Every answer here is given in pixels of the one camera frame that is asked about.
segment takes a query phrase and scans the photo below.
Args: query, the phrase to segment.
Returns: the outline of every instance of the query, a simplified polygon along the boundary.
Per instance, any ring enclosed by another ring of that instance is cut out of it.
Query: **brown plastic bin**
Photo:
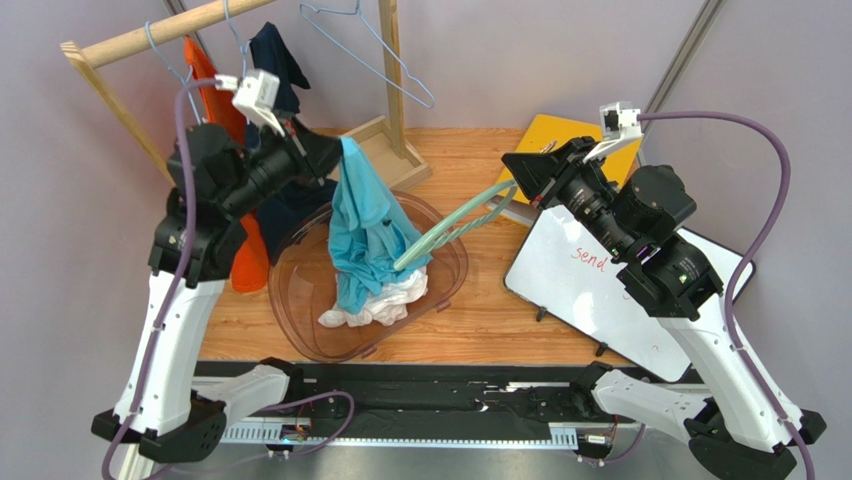
[[[443,217],[423,200],[394,192],[408,218],[426,232]],[[426,267],[429,276],[426,295],[408,304],[408,316],[390,327],[372,322],[362,327],[342,325],[327,328],[317,321],[337,298],[337,270],[328,255],[328,223],[331,207],[326,205],[311,216],[284,242],[278,260],[269,274],[269,297],[281,330],[302,355],[318,362],[344,362],[358,355],[366,357],[376,344],[430,310],[450,306],[452,297],[467,276],[468,257],[460,239],[432,252]]]

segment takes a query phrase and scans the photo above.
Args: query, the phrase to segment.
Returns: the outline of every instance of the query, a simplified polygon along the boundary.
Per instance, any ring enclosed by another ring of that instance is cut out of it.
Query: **yellow folder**
[[[550,142],[556,141],[552,148],[555,150],[565,144],[568,140],[576,137],[589,136],[595,140],[603,140],[601,135],[600,125],[591,123],[577,122],[566,118],[553,117],[551,115],[536,115],[518,148],[515,149],[519,153],[537,153],[542,148],[546,147]],[[627,180],[627,174],[630,172],[630,167],[636,158],[636,153],[639,151],[639,143],[637,140],[621,150],[607,157],[603,165],[603,172],[607,180],[618,182],[619,185],[624,184]],[[495,184],[512,178],[509,169],[503,168],[500,176]],[[501,196],[506,195],[508,191],[500,193]],[[529,199],[521,193],[520,189],[513,197],[513,200],[523,203],[529,203]]]

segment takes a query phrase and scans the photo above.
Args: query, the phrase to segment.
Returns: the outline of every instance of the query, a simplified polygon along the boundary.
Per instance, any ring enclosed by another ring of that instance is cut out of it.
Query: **white cloth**
[[[360,327],[375,320],[389,327],[408,316],[406,304],[426,295],[428,280],[426,267],[420,267],[402,282],[383,285],[382,293],[376,296],[368,293],[367,302],[360,312],[353,315],[341,310],[335,303],[331,310],[320,315],[319,322],[323,326],[334,328],[344,323],[350,327]]]

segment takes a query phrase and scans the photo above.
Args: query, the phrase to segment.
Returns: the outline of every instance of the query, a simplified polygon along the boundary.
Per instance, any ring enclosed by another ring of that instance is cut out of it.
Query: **hanging clothes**
[[[425,266],[426,255],[402,271],[393,268],[421,233],[414,228],[399,202],[379,178],[355,140],[344,137],[340,182],[331,201],[328,253],[337,276],[337,306],[360,312],[367,293],[378,296],[382,287],[400,283]]]
[[[184,38],[183,53],[187,65],[192,66],[196,80],[213,78],[216,69],[204,52],[190,38]],[[215,87],[201,89],[201,100],[207,110],[207,121],[225,127],[228,134],[240,145],[245,144],[246,117],[231,104],[231,92],[216,90]],[[231,286],[238,292],[254,292],[266,286],[269,278],[269,257],[261,235],[260,224],[250,213],[240,219],[248,238],[234,257],[231,268]]]
[[[301,67],[284,44],[284,39],[278,33],[278,28],[266,22],[257,35],[249,42],[251,59],[255,68],[266,70],[281,81],[278,85],[278,95],[275,97],[275,110],[299,113],[299,97],[293,90],[296,85],[304,90],[310,90],[311,84],[302,73]],[[246,146],[254,148],[258,144],[257,127],[246,127]]]
[[[267,22],[251,39],[249,47],[255,68],[266,70],[281,81],[274,108],[299,113],[299,97],[291,85],[307,90],[311,88],[311,84],[287,49],[275,25]],[[249,125],[246,127],[246,146],[254,148],[257,145],[257,127]],[[257,209],[257,221],[260,223],[270,261],[287,234],[331,201],[336,187],[337,182],[333,180],[325,180],[325,185],[321,187],[290,183]]]

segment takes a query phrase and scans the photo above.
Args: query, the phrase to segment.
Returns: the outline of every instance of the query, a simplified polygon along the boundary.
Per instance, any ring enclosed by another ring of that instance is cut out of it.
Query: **orange shirt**
[[[192,67],[192,76],[196,80],[213,78],[216,75],[213,64],[198,44],[188,37],[183,41],[183,54],[186,64]],[[240,145],[245,145],[246,117],[231,104],[233,97],[231,92],[216,90],[216,87],[201,89],[201,100],[207,110],[207,121],[222,125],[231,138]],[[269,257],[266,254],[263,236],[260,234],[260,225],[254,214],[246,215],[240,219],[240,223],[248,233],[248,238],[234,257],[231,286],[238,292],[254,292],[266,286],[269,277]]]
[[[213,78],[214,75],[219,73],[204,55],[201,47],[189,37],[183,39],[183,56],[186,59],[186,64],[192,67],[192,77],[196,80]],[[216,90],[216,87],[201,89],[201,100],[207,110],[207,121],[222,125],[231,138],[240,145],[245,145],[246,117],[231,104],[232,98],[234,98],[233,93]]]

